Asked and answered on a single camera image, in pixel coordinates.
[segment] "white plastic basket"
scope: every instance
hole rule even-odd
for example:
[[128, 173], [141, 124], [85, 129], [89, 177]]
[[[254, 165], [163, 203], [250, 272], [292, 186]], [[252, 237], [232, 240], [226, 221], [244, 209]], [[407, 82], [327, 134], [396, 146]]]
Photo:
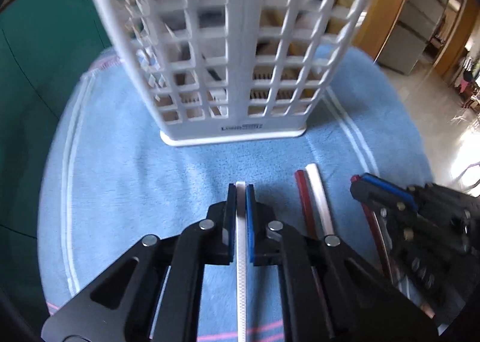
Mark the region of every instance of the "white plastic basket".
[[301, 135], [368, 0], [351, 1], [94, 0], [174, 146]]

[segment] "red strip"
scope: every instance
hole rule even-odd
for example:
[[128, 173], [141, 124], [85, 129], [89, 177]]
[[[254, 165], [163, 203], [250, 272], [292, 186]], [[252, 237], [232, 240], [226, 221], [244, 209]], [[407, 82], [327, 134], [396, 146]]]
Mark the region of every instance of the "red strip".
[[303, 218], [305, 219], [305, 225], [307, 226], [308, 236], [314, 239], [318, 239], [314, 211], [311, 208], [310, 195], [308, 193], [307, 180], [305, 178], [305, 172], [303, 170], [297, 170], [295, 172], [295, 180], [297, 182], [298, 194], [300, 196], [301, 211]]
[[388, 255], [385, 253], [382, 243], [382, 233], [378, 231], [378, 227], [375, 224], [374, 218], [372, 217], [373, 212], [368, 209], [365, 204], [361, 205], [363, 208], [363, 213], [367, 218], [368, 226], [370, 228], [371, 235], [375, 242], [375, 247], [377, 248], [378, 257], [380, 258], [380, 263], [382, 265], [383, 275], [387, 277], [390, 281], [393, 281], [390, 268], [388, 267]]

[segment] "pink cloth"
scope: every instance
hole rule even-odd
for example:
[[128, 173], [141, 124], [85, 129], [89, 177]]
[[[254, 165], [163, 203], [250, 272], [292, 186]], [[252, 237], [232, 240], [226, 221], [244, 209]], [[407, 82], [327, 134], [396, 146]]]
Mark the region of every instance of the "pink cloth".
[[463, 93], [463, 91], [467, 88], [468, 85], [469, 82], [462, 79], [462, 81], [460, 82], [460, 93]]

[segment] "silver screw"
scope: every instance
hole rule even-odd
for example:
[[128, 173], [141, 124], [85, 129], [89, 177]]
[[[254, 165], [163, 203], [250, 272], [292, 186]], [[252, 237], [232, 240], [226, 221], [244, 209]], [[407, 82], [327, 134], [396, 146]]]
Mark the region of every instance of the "silver screw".
[[327, 246], [330, 246], [331, 248], [336, 248], [341, 242], [340, 242], [340, 238], [337, 237], [336, 235], [328, 235], [325, 237], [325, 243]]
[[280, 231], [283, 228], [283, 223], [278, 220], [272, 220], [268, 223], [268, 229], [270, 231]]
[[155, 243], [157, 243], [157, 237], [151, 233], [142, 238], [142, 244], [145, 247], [153, 246]]
[[198, 223], [198, 226], [200, 226], [202, 230], [211, 230], [215, 227], [215, 223], [213, 220], [204, 219], [200, 223]]

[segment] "white stick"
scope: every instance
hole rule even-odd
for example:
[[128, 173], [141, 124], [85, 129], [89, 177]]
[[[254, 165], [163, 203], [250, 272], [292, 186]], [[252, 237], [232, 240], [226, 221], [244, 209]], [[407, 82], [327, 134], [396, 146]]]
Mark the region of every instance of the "white stick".
[[238, 342], [247, 341], [247, 222], [245, 183], [237, 182], [235, 250], [237, 253], [237, 333]]
[[330, 210], [328, 209], [327, 197], [325, 190], [323, 189], [322, 180], [316, 163], [310, 163], [305, 167], [305, 170], [310, 180], [311, 191], [313, 192], [313, 198], [317, 206], [318, 214], [320, 215], [320, 221], [322, 222], [323, 233], [325, 236], [335, 234], [333, 230], [332, 217], [330, 216]]

